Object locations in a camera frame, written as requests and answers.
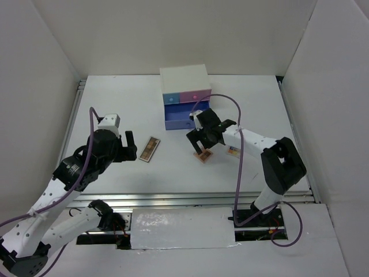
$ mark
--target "white partition wall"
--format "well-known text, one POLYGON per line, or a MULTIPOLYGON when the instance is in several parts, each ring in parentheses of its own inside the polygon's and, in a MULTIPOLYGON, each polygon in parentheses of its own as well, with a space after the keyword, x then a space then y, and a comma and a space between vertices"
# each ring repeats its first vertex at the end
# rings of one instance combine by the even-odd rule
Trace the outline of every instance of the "white partition wall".
POLYGON ((369 276, 369 2, 358 4, 318 1, 283 89, 348 269, 369 276))
POLYGON ((209 74, 284 75, 317 0, 33 1, 86 77, 199 63, 209 74))
POLYGON ((31 3, 0 1, 0 219, 27 212, 48 184, 76 88, 31 3))

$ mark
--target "wire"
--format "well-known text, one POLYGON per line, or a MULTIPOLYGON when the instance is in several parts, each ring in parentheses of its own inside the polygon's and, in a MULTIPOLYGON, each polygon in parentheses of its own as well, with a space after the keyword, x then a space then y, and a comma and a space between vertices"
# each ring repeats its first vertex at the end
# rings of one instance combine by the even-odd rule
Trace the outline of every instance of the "wire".
MULTIPOLYGON (((95 111, 95 109, 93 107, 90 107, 90 109, 89 109, 89 117, 90 117, 90 139, 89 139, 89 144, 88 144, 88 149, 87 149, 86 160, 85 160, 85 163, 83 165, 83 168, 81 170, 81 173, 78 176, 76 182, 70 188, 70 190, 67 191, 67 193, 63 197, 61 197, 59 200, 53 202, 52 204, 50 204, 50 205, 48 205, 48 206, 46 206, 46 207, 44 207, 42 209, 37 210, 36 213, 40 214, 42 212, 48 211, 51 208, 54 208, 56 205, 58 205, 59 203, 61 203, 62 201, 64 201, 72 193, 72 191, 75 190, 75 188, 81 182, 83 176, 85 175, 85 173, 87 171, 88 163, 90 161, 90 157, 91 157, 91 153, 92 153, 92 143, 93 143, 93 115, 96 116, 96 118, 97 118, 98 121, 102 119, 101 117, 98 116, 98 114, 95 111)), ((21 219, 27 219, 27 218, 31 218, 30 214, 24 214, 24 215, 16 216, 15 218, 11 218, 11 219, 8 219, 8 220, 0 223, 0 228, 3 227, 3 226, 5 226, 5 225, 7 225, 7 224, 9 224, 9 223, 12 223, 12 222, 15 222, 15 221, 18 221, 18 220, 21 220, 21 219)), ((65 247, 66 247, 66 245, 63 246, 63 248, 60 250, 57 258, 54 260, 54 262, 51 264, 51 266, 48 268, 48 270, 43 275, 41 275, 40 277, 43 277, 45 274, 47 274, 53 268, 53 266, 55 265, 55 263, 60 258, 60 255, 63 253, 65 247)), ((7 276, 4 275, 2 272, 0 272, 0 277, 7 277, 7 276)))
MULTIPOLYGON (((215 93, 215 94, 211 94, 211 95, 207 95, 203 98, 201 98, 199 101, 196 102, 196 104, 194 105, 194 107, 191 110, 191 113, 193 113, 193 111, 195 110, 196 106, 200 103, 200 101, 203 101, 205 98, 209 98, 211 96, 221 96, 221 97, 225 97, 227 99, 229 99, 230 101, 232 101, 237 109, 238 109, 238 120, 237 120, 237 124, 238 127, 240 128, 240 122, 241 122, 241 108, 238 105, 238 103, 236 102, 235 99, 231 98, 228 95, 224 95, 224 94, 219 94, 219 93, 215 93)), ((270 237, 270 240, 272 241, 272 243, 274 243, 275 245, 279 246, 279 247, 289 247, 292 246, 294 244, 296 244, 298 242, 298 240, 300 239, 301 235, 302 235, 302 230, 303 230, 303 222, 301 219, 301 216, 299 214, 299 212, 295 209, 295 207, 293 207, 289 202, 286 201, 279 201, 276 202, 272 205, 267 206, 264 209, 261 209, 260 211, 254 213, 252 216, 250 216, 249 218, 245 219, 243 222, 238 222, 238 217, 237 217, 237 210, 238 210, 238 198, 240 195, 240 187, 241 187, 241 177, 242 177, 242 166, 243 166, 243 152, 244 152, 244 141, 243 141, 243 132, 240 131, 240 136, 241 136, 241 150, 240 150, 240 162, 239 162, 239 166, 238 166, 238 176, 237 176, 237 186, 236 186, 236 194, 235 194, 235 205, 234 205, 234 223, 237 227, 242 227, 243 225, 245 225, 246 223, 250 222, 251 220, 253 220, 254 218, 256 218, 257 216, 259 216, 260 214, 262 214, 264 211, 271 209, 271 208, 276 208, 280 203, 285 203, 286 205, 290 206, 293 211, 297 214, 298 218, 299 218, 299 223, 300 223, 300 231, 299 231, 299 235, 298 237, 292 241, 290 244, 286 244, 286 245, 282 245, 282 244, 278 244, 276 242, 274 242, 273 238, 277 233, 283 232, 283 230, 279 230, 276 232, 273 232, 272 236, 270 237)))
POLYGON ((60 256, 63 254, 63 251, 65 249, 65 247, 67 247, 67 245, 64 245, 62 247, 62 249, 60 249, 57 257, 55 258, 55 260, 52 262, 51 266, 44 272, 42 273, 39 277, 44 277, 46 274, 48 274, 50 272, 50 270, 54 267, 54 265, 57 263, 57 261, 59 260, 60 256))
POLYGON ((76 211, 79 211, 79 212, 82 212, 80 209, 78 209, 78 208, 71 208, 70 210, 69 210, 69 216, 72 218, 73 217, 73 215, 71 214, 71 211, 72 210, 76 210, 76 211))
POLYGON ((118 221, 115 221, 115 223, 119 226, 119 228, 121 228, 125 237, 127 237, 126 230, 118 223, 118 221))
POLYGON ((277 223, 277 228, 276 229, 278 229, 279 228, 279 221, 275 218, 273 218, 273 220, 277 223))
MULTIPOLYGON (((82 211, 81 211, 80 209, 78 209, 78 208, 70 208, 70 209, 69 209, 69 216, 70 216, 71 218, 74 216, 74 215, 72 215, 72 214, 71 214, 71 211, 72 211, 72 210, 76 210, 76 211, 82 212, 82 211)), ((86 231, 85 233, 86 233, 86 235, 88 235, 89 239, 91 240, 91 243, 92 243, 92 244, 95 244, 95 242, 94 242, 94 240, 93 240, 92 235, 90 234, 90 232, 86 231)))

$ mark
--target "cable tie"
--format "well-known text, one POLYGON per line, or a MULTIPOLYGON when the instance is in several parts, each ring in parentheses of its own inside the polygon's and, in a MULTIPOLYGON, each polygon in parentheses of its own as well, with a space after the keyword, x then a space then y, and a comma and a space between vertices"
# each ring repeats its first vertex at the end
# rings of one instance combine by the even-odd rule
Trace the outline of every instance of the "cable tie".
POLYGON ((238 126, 237 126, 237 130, 236 130, 235 134, 240 133, 240 132, 241 132, 241 130, 242 130, 242 127, 241 127, 240 125, 238 125, 238 126))
POLYGON ((40 218, 42 221, 46 220, 46 217, 43 214, 39 214, 34 208, 31 208, 28 214, 33 218, 40 218))

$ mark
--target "white robotic arm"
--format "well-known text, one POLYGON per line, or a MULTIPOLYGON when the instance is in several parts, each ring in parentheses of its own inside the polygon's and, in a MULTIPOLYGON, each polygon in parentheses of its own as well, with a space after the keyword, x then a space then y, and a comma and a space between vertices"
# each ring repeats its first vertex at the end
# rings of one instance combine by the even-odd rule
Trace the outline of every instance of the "white robotic arm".
MULTIPOLYGON (((198 141, 204 148, 211 148, 217 143, 241 148, 242 132, 244 152, 261 158, 267 185, 251 205, 255 212, 281 201, 288 189, 306 174, 301 157, 289 138, 276 140, 238 127, 229 119, 221 122, 211 108, 195 111, 190 118, 196 128, 187 134, 187 138, 198 154, 202 152, 198 141)), ((267 215, 271 210, 267 209, 263 214, 267 215)))
POLYGON ((68 194, 77 182, 86 162, 87 146, 79 147, 75 153, 65 158, 53 173, 53 178, 28 214, 31 216, 14 226, 0 238, 0 259, 9 272, 18 277, 32 277, 46 265, 55 251, 93 228, 110 230, 117 223, 124 228, 125 221, 120 214, 103 201, 95 200, 78 215, 51 227, 61 212, 76 199, 89 183, 97 180, 113 162, 135 160, 137 147, 133 134, 126 132, 127 147, 123 147, 119 135, 120 118, 117 114, 107 114, 99 118, 98 130, 93 132, 92 154, 87 170, 81 181, 59 204, 38 214, 37 211, 56 203, 68 194))

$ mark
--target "orange wire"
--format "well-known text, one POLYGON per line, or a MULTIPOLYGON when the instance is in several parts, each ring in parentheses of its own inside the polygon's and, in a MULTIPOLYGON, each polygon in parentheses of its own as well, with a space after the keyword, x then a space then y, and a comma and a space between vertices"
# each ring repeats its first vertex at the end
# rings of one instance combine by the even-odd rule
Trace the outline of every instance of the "orange wire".
POLYGON ((125 229, 117 221, 116 221, 116 223, 121 228, 121 230, 123 231, 123 234, 125 235, 125 237, 127 237, 125 229))
POLYGON ((273 218, 273 220, 275 221, 275 222, 277 222, 277 229, 279 228, 279 221, 277 220, 277 219, 275 219, 275 218, 273 218))

